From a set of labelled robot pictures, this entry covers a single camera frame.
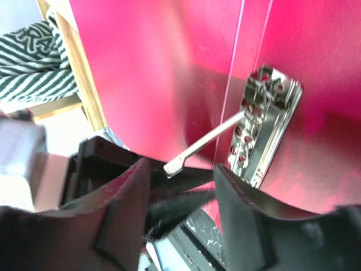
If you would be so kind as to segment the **red plastic clip folder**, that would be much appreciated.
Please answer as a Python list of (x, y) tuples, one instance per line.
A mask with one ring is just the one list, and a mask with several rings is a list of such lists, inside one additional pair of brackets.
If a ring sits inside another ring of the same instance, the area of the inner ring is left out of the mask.
[(268, 64), (301, 99), (261, 189), (324, 213), (360, 203), (359, 1), (71, 1), (107, 124), (169, 161), (235, 114)]

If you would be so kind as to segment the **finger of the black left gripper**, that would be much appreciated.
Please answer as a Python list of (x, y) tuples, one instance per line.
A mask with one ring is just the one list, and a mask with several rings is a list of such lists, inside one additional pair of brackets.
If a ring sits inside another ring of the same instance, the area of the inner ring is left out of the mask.
[(211, 170), (186, 167), (167, 178), (163, 166), (100, 136), (85, 140), (71, 157), (59, 206), (145, 209), (172, 204), (195, 209), (214, 200), (214, 191), (202, 188), (213, 179)]
[(215, 198), (214, 190), (159, 194), (157, 198), (152, 199), (147, 209), (145, 239), (159, 240), (167, 236), (194, 211)]

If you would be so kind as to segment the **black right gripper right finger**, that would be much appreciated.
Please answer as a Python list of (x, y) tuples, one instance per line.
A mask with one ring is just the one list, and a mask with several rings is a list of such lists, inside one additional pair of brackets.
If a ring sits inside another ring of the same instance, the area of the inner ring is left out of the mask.
[(359, 270), (360, 206), (317, 214), (253, 188), (224, 165), (214, 168), (230, 270)]

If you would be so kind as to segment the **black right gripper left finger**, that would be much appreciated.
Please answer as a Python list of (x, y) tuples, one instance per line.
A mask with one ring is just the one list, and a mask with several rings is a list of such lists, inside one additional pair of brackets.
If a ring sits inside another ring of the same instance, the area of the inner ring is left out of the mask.
[(1, 269), (137, 270), (149, 181), (142, 158), (59, 210), (1, 207)]

